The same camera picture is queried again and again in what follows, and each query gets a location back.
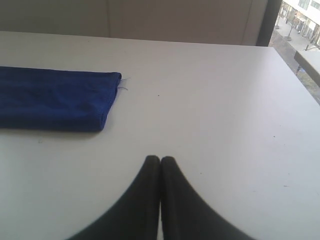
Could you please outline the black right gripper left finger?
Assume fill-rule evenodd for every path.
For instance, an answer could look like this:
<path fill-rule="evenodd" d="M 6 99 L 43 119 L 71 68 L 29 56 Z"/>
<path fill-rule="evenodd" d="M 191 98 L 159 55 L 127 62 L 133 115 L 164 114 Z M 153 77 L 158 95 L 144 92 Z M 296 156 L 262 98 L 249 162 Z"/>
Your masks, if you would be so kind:
<path fill-rule="evenodd" d="M 101 217 L 71 240 L 156 240 L 160 211 L 161 162 L 146 157 L 137 176 Z"/>

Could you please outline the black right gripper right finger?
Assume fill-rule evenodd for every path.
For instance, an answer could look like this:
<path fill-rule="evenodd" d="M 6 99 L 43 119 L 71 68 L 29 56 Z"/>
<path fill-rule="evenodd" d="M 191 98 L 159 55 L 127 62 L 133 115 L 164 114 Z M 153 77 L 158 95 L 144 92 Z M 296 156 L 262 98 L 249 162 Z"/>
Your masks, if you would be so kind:
<path fill-rule="evenodd" d="M 171 156 L 161 159 L 161 221 L 165 240 L 251 240 L 193 189 Z"/>

